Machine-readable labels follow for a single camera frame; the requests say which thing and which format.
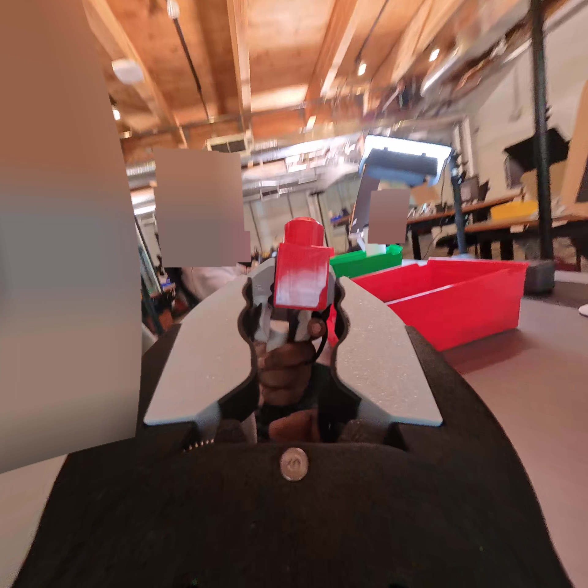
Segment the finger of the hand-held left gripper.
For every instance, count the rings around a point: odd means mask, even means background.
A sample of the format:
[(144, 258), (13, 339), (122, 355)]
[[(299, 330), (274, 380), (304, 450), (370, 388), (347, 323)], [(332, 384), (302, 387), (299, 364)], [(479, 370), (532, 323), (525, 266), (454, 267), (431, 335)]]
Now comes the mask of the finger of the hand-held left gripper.
[(249, 274), (252, 290), (248, 311), (249, 332), (258, 343), (268, 343), (270, 339), (275, 269), (276, 259), (268, 259)]
[(330, 310), (334, 302), (334, 288), (336, 285), (336, 275), (334, 270), (329, 270), (329, 281), (327, 287), (326, 308), (322, 311), (302, 310), (298, 312), (298, 327), (296, 329), (296, 342), (310, 340), (309, 323), (312, 319), (319, 319), (326, 323), (329, 318)]

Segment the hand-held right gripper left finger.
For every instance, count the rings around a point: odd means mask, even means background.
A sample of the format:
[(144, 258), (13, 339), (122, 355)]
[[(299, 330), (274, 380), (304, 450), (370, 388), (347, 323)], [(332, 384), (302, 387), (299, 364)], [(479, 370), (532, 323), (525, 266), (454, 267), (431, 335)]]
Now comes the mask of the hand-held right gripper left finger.
[(246, 276), (217, 290), (181, 322), (143, 423), (192, 423), (212, 442), (223, 420), (241, 424), (257, 442), (257, 357), (246, 319), (252, 307)]

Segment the red toy building block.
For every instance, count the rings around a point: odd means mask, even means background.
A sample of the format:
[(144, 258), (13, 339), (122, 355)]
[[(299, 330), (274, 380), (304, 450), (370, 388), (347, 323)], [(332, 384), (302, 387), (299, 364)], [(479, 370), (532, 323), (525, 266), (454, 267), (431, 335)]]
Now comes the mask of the red toy building block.
[(329, 302), (330, 259), (324, 227), (314, 218), (296, 217), (284, 227), (277, 249), (273, 302), (276, 308), (323, 312)]

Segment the person's left forearm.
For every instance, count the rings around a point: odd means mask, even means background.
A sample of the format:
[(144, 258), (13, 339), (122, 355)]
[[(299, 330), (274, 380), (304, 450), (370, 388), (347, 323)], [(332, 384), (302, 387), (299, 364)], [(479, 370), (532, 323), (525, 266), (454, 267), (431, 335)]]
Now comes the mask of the person's left forearm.
[(268, 434), (277, 443), (319, 443), (318, 410), (301, 410), (277, 419), (269, 424)]

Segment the person's left hand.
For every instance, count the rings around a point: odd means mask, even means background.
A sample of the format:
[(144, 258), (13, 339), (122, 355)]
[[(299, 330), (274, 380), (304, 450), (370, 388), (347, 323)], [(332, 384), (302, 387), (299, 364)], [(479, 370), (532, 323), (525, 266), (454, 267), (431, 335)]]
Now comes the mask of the person's left hand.
[(326, 334), (322, 319), (313, 318), (307, 326), (307, 341), (290, 342), (271, 351), (266, 343), (254, 342), (257, 357), (259, 407), (292, 406), (301, 401), (312, 374), (315, 340)]

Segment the large red plastic bin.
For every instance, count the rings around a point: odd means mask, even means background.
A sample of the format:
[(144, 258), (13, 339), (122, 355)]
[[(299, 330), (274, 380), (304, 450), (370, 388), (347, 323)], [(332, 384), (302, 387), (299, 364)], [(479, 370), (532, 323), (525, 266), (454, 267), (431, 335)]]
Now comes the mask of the large red plastic bin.
[(516, 329), (529, 264), (517, 261), (434, 258), (353, 278), (379, 299), (375, 346), (404, 347), (415, 328), (438, 351)]

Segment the tilted grey monitor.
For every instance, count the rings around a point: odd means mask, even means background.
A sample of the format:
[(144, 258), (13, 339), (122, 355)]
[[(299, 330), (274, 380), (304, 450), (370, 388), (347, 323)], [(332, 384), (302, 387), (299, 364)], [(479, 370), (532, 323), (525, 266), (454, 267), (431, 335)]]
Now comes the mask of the tilted grey monitor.
[(347, 253), (366, 251), (369, 243), (369, 213), (371, 206), (371, 193), (377, 191), (380, 180), (369, 175), (360, 180), (356, 202), (350, 218)]

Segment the ceiling air vent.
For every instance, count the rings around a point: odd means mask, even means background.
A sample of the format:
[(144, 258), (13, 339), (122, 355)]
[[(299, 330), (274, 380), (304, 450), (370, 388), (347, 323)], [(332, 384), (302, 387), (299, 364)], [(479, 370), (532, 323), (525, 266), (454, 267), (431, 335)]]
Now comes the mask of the ceiling air vent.
[(251, 151), (254, 140), (251, 134), (243, 133), (211, 137), (206, 140), (205, 144), (209, 151), (242, 155)]

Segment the grey pole base block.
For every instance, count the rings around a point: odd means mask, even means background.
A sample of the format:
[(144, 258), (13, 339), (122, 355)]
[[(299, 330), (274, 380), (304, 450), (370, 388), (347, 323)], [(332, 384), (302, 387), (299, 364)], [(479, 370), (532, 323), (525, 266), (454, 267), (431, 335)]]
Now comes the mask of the grey pole base block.
[(555, 288), (555, 261), (533, 260), (526, 268), (524, 295), (546, 296)]

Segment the wooden workbench with black legs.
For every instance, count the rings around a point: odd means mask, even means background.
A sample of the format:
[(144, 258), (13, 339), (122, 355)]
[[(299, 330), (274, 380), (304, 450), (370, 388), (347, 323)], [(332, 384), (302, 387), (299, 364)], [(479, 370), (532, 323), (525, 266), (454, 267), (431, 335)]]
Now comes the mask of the wooden workbench with black legs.
[(554, 254), (553, 240), (556, 238), (586, 239), (587, 213), (567, 213), (555, 217), (549, 229), (544, 229), (539, 219), (532, 217), (479, 222), (465, 227), (462, 240), (467, 246), (498, 242), (501, 260), (512, 261), (513, 244), (534, 239), (539, 243), (540, 259), (548, 260), (546, 254)]

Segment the yellow plastic bin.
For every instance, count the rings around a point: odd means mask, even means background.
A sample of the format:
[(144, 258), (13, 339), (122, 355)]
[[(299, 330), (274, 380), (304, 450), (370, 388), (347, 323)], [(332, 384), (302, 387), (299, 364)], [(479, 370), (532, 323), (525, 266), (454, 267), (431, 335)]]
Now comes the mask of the yellow plastic bin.
[(532, 217), (538, 213), (536, 201), (511, 201), (492, 207), (490, 217), (493, 221), (511, 221), (512, 219)]

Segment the white smoke detector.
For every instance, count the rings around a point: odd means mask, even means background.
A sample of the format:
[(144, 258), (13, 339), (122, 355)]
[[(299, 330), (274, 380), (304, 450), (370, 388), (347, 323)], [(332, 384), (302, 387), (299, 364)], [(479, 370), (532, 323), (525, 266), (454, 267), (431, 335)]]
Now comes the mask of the white smoke detector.
[(133, 59), (119, 58), (113, 60), (112, 70), (117, 80), (128, 86), (143, 84), (145, 76), (142, 67)]

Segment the black vertical pole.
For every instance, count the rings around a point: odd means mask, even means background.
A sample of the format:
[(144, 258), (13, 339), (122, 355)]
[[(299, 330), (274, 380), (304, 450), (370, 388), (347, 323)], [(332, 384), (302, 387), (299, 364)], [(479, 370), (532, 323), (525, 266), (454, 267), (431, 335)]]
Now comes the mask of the black vertical pole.
[(540, 258), (543, 261), (552, 262), (554, 261), (553, 219), (550, 193), (547, 75), (542, 1), (529, 1), (529, 19), (531, 24), (534, 155), (537, 174), (536, 187)]

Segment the large cardboard sheet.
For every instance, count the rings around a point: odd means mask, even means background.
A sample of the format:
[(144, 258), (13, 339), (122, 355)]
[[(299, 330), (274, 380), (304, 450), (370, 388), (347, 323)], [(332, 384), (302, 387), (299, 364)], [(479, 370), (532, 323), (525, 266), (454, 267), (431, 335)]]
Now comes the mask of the large cardboard sheet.
[(568, 212), (587, 217), (587, 82), (580, 94), (560, 199)]

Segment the silver air duct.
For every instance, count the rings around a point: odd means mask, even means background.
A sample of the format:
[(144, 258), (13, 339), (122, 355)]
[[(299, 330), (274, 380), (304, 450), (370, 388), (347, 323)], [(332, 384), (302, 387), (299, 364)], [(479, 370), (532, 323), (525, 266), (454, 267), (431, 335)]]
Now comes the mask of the silver air duct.
[(522, 55), (531, 46), (531, 40), (511, 40), (501, 38), (483, 52), (474, 52), (473, 47), (459, 46), (440, 65), (431, 70), (422, 80), (419, 95), (426, 97), (441, 88), (449, 80), (471, 69), (484, 68), (488, 63), (502, 66)]

